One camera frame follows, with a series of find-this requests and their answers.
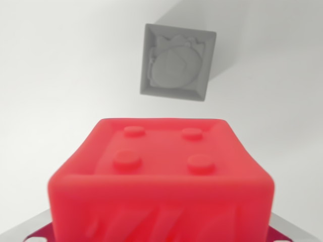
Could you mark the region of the black-padded silver gripper left finger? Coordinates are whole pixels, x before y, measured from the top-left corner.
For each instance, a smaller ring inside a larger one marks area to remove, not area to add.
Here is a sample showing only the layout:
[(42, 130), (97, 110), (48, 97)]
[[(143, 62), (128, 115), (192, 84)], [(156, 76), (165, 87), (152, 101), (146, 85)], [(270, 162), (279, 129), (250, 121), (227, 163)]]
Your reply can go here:
[(47, 209), (5, 232), (5, 241), (56, 241)]

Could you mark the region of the black-padded silver gripper right finger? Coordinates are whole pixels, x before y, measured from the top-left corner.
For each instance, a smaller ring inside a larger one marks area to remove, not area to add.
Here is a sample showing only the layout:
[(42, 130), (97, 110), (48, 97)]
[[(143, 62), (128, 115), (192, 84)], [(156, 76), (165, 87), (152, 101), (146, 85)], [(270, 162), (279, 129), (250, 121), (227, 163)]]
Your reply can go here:
[(317, 238), (277, 214), (271, 214), (267, 241), (317, 241)]

